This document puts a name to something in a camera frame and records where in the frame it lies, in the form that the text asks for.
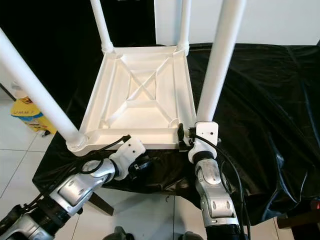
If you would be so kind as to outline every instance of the robotic arm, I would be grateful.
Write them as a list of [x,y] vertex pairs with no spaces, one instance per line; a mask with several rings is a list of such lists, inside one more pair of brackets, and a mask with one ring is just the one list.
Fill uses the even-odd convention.
[[[203,139],[195,139],[188,158],[195,164],[195,185],[200,194],[207,239],[245,239],[215,160],[217,152],[213,146],[218,143],[218,124],[198,122],[191,134],[195,136]],[[0,221],[0,240],[53,240],[73,215],[82,212],[83,205],[97,188],[112,179],[124,179],[129,166],[145,151],[143,144],[131,137],[109,158],[86,162],[80,173],[69,176],[49,196],[39,200],[30,213],[20,217],[17,215],[20,206],[15,206]]]

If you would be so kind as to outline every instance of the black plastic sheet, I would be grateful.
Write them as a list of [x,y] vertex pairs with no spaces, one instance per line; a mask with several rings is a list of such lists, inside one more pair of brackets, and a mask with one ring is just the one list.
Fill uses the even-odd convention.
[[[209,54],[208,45],[194,45],[187,57],[196,107]],[[318,46],[236,45],[213,120],[219,124],[220,148],[235,159],[252,225],[293,209],[301,200],[320,196],[319,66]],[[92,77],[81,83],[67,111],[78,127],[97,70],[88,71]],[[148,150],[146,156],[151,164],[143,174],[103,187],[178,195],[199,207],[194,166],[187,153]],[[74,158],[57,133],[33,183],[43,191]],[[224,173],[237,208],[236,176],[228,165]]]

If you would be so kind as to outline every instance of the black tarp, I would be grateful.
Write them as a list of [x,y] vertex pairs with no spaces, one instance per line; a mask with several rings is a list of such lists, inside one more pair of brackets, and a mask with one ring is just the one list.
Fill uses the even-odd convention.
[[[187,57],[198,106],[210,47],[194,45]],[[99,59],[87,69],[67,114],[79,127],[92,91]],[[214,121],[220,147],[235,159],[251,220],[255,225],[320,196],[320,48],[237,44]],[[187,154],[148,150],[152,165],[136,180],[111,181],[106,188],[182,196],[199,207],[194,167]],[[33,178],[40,191],[55,171],[74,159],[57,133]],[[239,205],[235,175],[225,166],[232,199]]]

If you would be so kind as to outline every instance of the white tile floor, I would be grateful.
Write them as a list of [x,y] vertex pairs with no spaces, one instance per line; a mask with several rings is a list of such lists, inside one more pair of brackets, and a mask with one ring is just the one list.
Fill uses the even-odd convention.
[[[0,219],[16,204],[30,202],[38,190],[32,177],[53,136],[41,137],[10,116],[13,102],[0,99]],[[181,197],[138,194],[101,188],[97,193],[115,208],[107,216],[90,203],[57,233],[57,240],[102,240],[122,226],[137,240],[176,240],[185,231],[206,239],[199,209]],[[280,230],[270,219],[252,227],[252,240],[293,240],[291,230]]]

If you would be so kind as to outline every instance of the yellow package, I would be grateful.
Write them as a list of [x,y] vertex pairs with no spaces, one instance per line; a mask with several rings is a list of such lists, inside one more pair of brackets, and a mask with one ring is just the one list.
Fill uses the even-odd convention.
[[11,109],[11,116],[21,119],[35,132],[48,130],[50,133],[55,134],[57,131],[28,97],[15,101]]

